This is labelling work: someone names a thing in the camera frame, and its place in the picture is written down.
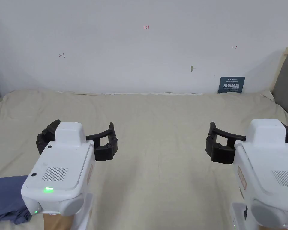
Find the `blue cloth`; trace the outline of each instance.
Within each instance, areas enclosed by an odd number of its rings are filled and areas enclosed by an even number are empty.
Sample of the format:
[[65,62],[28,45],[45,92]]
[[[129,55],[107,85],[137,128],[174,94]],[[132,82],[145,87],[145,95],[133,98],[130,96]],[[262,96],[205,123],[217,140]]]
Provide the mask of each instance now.
[[20,194],[27,177],[0,178],[0,220],[10,220],[18,225],[28,222],[32,217]]

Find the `bed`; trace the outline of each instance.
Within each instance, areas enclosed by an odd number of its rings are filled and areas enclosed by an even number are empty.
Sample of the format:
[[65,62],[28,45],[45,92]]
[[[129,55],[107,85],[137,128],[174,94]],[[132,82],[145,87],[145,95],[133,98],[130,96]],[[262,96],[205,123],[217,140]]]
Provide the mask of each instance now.
[[[11,92],[0,102],[0,177],[29,174],[39,157],[37,135],[55,119],[82,123],[86,135],[113,122],[119,149],[113,161],[96,163],[89,229],[231,229],[229,206],[242,196],[232,167],[211,162],[205,152],[209,124],[240,135],[255,118],[288,125],[288,112],[275,103],[286,104],[280,90],[288,85],[286,60],[275,93]],[[2,221],[0,229],[42,230],[43,224],[37,215],[17,226]]]

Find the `black screw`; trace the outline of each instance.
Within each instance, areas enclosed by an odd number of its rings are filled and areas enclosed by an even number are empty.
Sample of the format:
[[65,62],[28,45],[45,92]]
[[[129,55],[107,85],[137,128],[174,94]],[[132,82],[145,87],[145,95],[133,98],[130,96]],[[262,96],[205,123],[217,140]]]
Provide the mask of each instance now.
[[220,143],[214,143],[213,146],[214,146],[214,148],[217,148],[217,149],[221,148],[221,144]]

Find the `white wall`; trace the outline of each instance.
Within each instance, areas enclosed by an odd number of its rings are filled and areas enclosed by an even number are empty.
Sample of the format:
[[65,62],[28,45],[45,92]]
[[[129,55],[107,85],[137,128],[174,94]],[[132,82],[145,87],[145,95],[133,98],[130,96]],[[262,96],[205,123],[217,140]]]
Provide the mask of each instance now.
[[0,95],[217,92],[221,76],[254,92],[287,46],[288,0],[0,0]]

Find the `speaker grille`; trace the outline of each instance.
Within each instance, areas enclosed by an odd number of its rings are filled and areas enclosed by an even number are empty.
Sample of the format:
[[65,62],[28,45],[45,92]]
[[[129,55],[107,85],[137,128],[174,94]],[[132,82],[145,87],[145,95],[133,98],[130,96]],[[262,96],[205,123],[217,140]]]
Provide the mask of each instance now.
[[288,171],[272,171],[280,186],[288,187]]
[[42,181],[63,181],[68,168],[48,167]]

